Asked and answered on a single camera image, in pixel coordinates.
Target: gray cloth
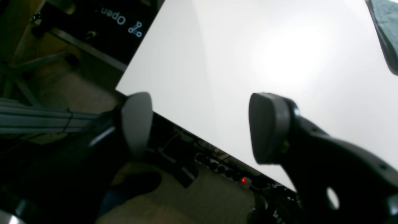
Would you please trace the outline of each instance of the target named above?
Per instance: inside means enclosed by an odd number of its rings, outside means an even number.
[[[368,2],[376,31],[390,70],[398,75],[398,3],[390,0]]]

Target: floor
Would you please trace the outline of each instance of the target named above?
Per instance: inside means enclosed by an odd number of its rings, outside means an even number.
[[[10,0],[5,12],[0,15],[0,62],[11,61],[29,18],[40,2]],[[122,72],[50,34],[41,39],[31,37],[24,60],[61,51],[75,54],[80,64],[72,67],[62,59],[31,71],[30,78],[26,79],[28,87],[43,106],[98,114],[112,110],[125,97],[115,91]],[[0,75],[0,93],[3,92],[4,82],[4,76]],[[11,98],[29,105],[16,87]],[[198,178],[184,189],[171,175],[152,165],[130,164],[125,173],[161,173],[161,186],[152,193],[135,197],[114,208],[97,223],[246,223],[247,214],[254,205],[253,193],[207,168],[200,165],[197,168]]]

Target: white table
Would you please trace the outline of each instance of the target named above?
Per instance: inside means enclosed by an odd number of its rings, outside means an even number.
[[[149,92],[155,112],[292,189],[254,160],[254,92],[398,169],[398,77],[363,0],[166,0],[117,90]]]

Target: white tabletop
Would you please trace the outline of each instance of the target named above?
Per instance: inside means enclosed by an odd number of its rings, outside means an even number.
[[[254,160],[254,92],[398,168],[398,77],[363,0],[166,0],[117,90],[292,189]]]

